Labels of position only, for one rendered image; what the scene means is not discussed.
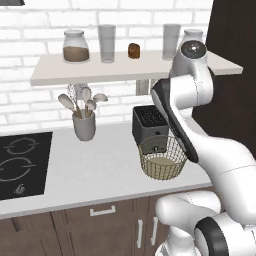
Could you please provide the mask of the grey utensil pot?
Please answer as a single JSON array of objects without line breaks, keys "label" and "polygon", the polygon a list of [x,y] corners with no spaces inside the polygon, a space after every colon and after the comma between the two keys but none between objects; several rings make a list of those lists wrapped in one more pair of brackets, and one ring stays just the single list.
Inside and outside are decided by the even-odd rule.
[{"label": "grey utensil pot", "polygon": [[72,115],[74,131],[80,141],[90,141],[96,132],[95,114],[90,117],[83,116],[82,119]]}]

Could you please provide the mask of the small beige wooden spoon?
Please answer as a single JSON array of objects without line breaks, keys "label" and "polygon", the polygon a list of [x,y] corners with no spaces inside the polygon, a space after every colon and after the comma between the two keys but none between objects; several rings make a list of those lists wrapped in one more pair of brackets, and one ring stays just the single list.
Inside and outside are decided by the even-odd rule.
[{"label": "small beige wooden spoon", "polygon": [[86,102],[86,107],[87,107],[86,116],[87,116],[87,117],[90,117],[92,111],[96,109],[96,103],[95,103],[93,100],[89,99],[89,100]]}]

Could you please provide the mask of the brown cabinet door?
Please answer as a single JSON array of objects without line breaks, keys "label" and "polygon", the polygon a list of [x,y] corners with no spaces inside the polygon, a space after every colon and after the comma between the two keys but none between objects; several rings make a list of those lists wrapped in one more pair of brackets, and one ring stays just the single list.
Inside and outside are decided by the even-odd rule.
[{"label": "brown cabinet door", "polygon": [[[138,198],[136,200],[136,218],[135,218],[135,249],[134,249],[134,256],[143,256],[144,254],[144,243],[145,243],[145,234],[146,234],[146,227],[147,227],[147,215],[148,215],[148,204],[149,198],[143,197]],[[138,234],[138,220],[143,220],[143,235],[142,235],[142,245],[141,248],[137,248],[137,234]]]},{"label": "brown cabinet door", "polygon": [[147,228],[148,238],[147,238],[146,256],[154,256],[157,248],[165,241],[168,235],[169,227],[167,225],[163,225],[161,222],[158,222],[155,244],[151,243],[151,238],[153,237],[154,217],[156,216],[156,212],[155,212],[156,201],[161,197],[163,197],[163,194],[151,196],[149,200],[148,228]]}]

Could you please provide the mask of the black toaster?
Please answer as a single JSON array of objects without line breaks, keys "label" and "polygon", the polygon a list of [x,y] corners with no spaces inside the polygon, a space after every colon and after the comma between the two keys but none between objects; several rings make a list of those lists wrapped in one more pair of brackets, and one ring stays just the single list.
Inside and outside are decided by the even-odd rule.
[{"label": "black toaster", "polygon": [[133,108],[132,134],[144,155],[167,150],[169,127],[154,105]]}]

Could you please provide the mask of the glass jar with brown contents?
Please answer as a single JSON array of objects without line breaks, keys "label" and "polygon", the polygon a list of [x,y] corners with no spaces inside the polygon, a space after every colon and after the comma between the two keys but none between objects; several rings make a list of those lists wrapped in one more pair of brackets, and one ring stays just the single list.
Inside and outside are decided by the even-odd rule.
[{"label": "glass jar with brown contents", "polygon": [[89,48],[83,30],[65,30],[63,58],[66,62],[87,62],[90,58]]}]

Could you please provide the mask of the tall clear drinking glass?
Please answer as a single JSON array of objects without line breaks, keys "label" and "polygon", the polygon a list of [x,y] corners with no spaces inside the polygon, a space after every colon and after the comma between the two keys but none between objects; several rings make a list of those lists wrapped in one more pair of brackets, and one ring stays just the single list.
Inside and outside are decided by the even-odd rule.
[{"label": "tall clear drinking glass", "polygon": [[163,50],[162,58],[164,60],[172,59],[176,54],[178,39],[180,35],[179,24],[163,25]]},{"label": "tall clear drinking glass", "polygon": [[115,61],[115,25],[99,25],[98,38],[102,63],[113,63]]}]

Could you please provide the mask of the black hob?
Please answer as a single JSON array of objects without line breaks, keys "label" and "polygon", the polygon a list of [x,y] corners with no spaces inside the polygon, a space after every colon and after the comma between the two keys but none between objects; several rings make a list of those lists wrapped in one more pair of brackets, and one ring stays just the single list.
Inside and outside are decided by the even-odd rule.
[{"label": "black hob", "polygon": [[0,201],[44,194],[52,135],[0,137]]}]

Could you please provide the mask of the brown drawer front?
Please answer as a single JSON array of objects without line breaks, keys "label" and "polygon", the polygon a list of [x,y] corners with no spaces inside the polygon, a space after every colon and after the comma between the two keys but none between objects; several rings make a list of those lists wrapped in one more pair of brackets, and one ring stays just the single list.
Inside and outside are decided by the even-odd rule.
[{"label": "brown drawer front", "polygon": [[[95,211],[116,207],[116,213],[90,217]],[[72,256],[132,256],[131,200],[72,208],[63,211]]]}]

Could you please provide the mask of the beige wooden spatula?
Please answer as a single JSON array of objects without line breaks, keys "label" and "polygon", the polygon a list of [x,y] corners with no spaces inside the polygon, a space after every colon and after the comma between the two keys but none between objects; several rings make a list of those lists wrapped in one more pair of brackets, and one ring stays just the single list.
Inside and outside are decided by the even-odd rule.
[{"label": "beige wooden spatula", "polygon": [[[89,87],[85,87],[82,90],[82,99],[83,99],[84,103],[87,103],[87,101],[91,99],[91,89]],[[90,116],[90,111],[89,111],[88,106],[85,106],[85,116],[86,117]]]}]

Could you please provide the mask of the dark range hood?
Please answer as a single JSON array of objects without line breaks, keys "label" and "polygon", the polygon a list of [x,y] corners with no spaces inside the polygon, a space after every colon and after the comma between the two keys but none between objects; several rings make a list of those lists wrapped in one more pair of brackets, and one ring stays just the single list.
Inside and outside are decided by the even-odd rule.
[{"label": "dark range hood", "polygon": [[0,6],[24,6],[24,0],[0,0]]}]

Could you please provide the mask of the brown cabinet under hob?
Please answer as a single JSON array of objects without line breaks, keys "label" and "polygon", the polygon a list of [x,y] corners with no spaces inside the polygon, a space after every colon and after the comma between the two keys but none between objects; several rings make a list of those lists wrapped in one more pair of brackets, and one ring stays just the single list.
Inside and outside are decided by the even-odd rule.
[{"label": "brown cabinet under hob", "polygon": [[0,256],[63,256],[52,215],[0,220]]}]

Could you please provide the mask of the large beige wooden spoon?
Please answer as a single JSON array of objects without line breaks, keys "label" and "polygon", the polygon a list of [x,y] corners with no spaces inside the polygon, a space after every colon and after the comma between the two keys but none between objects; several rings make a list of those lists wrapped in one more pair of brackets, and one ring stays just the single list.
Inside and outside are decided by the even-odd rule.
[{"label": "large beige wooden spoon", "polygon": [[58,96],[58,100],[65,108],[71,110],[76,117],[79,117],[78,112],[75,110],[74,103],[69,96],[61,94]]}]

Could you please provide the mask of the white wall socket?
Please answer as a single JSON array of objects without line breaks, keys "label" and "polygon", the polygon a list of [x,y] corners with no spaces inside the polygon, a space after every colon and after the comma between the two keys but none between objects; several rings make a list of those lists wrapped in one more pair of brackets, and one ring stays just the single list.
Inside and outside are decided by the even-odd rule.
[{"label": "white wall socket", "polygon": [[148,95],[149,94],[149,80],[137,80],[136,81],[136,95]]}]

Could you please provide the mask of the beige flat ladle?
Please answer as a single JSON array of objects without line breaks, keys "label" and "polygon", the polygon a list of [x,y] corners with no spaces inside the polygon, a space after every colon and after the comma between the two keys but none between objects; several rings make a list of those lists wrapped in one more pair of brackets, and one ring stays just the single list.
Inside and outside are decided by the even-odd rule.
[{"label": "beige flat ladle", "polygon": [[97,93],[93,96],[93,101],[95,103],[98,103],[98,102],[107,102],[108,101],[108,97],[103,94],[103,93]]}]

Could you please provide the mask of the white floating wall shelf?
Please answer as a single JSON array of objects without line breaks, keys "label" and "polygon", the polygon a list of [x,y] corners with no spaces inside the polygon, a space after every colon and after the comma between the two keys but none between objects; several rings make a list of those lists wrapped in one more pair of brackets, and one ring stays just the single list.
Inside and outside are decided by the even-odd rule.
[{"label": "white floating wall shelf", "polygon": [[31,76],[32,86],[81,84],[124,80],[166,78],[171,60],[163,60],[162,52],[143,51],[139,59],[117,52],[114,63],[102,63],[99,53],[92,53],[84,63],[67,63],[61,54],[44,55]]}]

